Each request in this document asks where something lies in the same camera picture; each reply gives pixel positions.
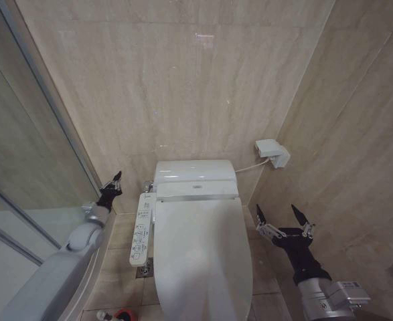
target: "white toilet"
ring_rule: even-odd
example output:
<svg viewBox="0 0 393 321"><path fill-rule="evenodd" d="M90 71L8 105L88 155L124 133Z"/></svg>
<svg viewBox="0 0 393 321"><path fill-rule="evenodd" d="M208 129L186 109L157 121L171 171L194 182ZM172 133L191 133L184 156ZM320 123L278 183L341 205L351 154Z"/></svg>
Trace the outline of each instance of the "white toilet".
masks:
<svg viewBox="0 0 393 321"><path fill-rule="evenodd" d="M154 267L169 321L244 321L252 298L252 264L228 160L158 162Z"/></svg>

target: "toilet seat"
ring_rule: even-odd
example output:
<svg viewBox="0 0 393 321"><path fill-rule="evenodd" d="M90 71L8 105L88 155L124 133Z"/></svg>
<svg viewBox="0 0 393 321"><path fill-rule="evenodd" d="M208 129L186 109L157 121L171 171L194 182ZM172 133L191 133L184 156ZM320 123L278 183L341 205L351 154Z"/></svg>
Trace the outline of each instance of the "toilet seat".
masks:
<svg viewBox="0 0 393 321"><path fill-rule="evenodd" d="M155 212L155 283L166 320L246 320L252 263L240 199L158 201Z"/></svg>

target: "marble wall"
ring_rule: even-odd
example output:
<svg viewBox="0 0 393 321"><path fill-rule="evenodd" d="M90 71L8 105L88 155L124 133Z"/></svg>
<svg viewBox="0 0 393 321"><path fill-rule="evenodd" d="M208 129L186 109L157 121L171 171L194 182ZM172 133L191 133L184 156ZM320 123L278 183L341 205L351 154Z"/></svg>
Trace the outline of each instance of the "marble wall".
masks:
<svg viewBox="0 0 393 321"><path fill-rule="evenodd" d="M260 162L333 0L16 3L101 180L124 170L122 213L159 160ZM260 173L238 175L244 204Z"/></svg>
<svg viewBox="0 0 393 321"><path fill-rule="evenodd" d="M372 297L359 320L393 320L393 1L337 0L281 128L291 153L266 167L250 201L276 226L317 224L311 246L335 280ZM290 263L270 246L293 320L304 320Z"/></svg>

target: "bidet control panel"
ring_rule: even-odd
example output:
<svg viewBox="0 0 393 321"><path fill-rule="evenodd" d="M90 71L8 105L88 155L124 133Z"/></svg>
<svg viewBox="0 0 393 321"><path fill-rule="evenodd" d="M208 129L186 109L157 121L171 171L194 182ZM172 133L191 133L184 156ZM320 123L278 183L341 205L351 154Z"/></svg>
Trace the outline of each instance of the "bidet control panel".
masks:
<svg viewBox="0 0 393 321"><path fill-rule="evenodd" d="M147 261L149 240L151 237L151 218L156 206L156 193L143 193L138 202L137 218L135 219L129 263L143 266Z"/></svg>

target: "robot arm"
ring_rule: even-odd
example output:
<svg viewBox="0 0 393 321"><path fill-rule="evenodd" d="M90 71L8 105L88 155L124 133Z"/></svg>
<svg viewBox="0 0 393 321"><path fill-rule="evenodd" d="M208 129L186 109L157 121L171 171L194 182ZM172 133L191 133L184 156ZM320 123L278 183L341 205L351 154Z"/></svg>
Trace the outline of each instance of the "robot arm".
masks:
<svg viewBox="0 0 393 321"><path fill-rule="evenodd" d="M353 310L367 304L369 295L357 282L332 282L330 275L313 257L310 244L313 241L314 224L294 205L295 217L303 227L280 227L266 224L257 205L257 231L287 253L295 271L293 280L302 295L303 313L307 321L355 320Z"/></svg>
<svg viewBox="0 0 393 321"><path fill-rule="evenodd" d="M70 234L66 245L49 256L0 315L0 321L57 321L83 278L92 254L103 240L113 199L122 194L121 172L100 189L98 202L84 207L86 222Z"/></svg>

